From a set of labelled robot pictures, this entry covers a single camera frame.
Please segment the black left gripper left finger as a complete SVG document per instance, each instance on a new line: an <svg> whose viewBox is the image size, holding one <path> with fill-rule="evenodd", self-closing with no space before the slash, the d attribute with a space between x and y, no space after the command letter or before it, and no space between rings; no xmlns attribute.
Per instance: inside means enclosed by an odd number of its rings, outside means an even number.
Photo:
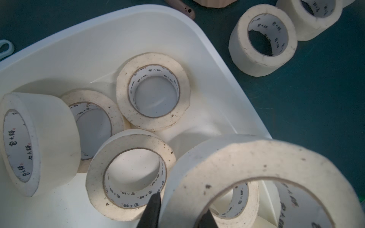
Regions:
<svg viewBox="0 0 365 228"><path fill-rule="evenodd" d="M160 208L161 194L157 192L151 195L136 228L158 228Z"/></svg>

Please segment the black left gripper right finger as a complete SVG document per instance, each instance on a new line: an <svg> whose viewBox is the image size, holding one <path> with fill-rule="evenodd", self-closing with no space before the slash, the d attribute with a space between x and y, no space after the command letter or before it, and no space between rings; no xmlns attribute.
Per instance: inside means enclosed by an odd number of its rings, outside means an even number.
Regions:
<svg viewBox="0 0 365 228"><path fill-rule="evenodd" d="M198 228L218 228L210 210L208 210L198 223Z"/></svg>

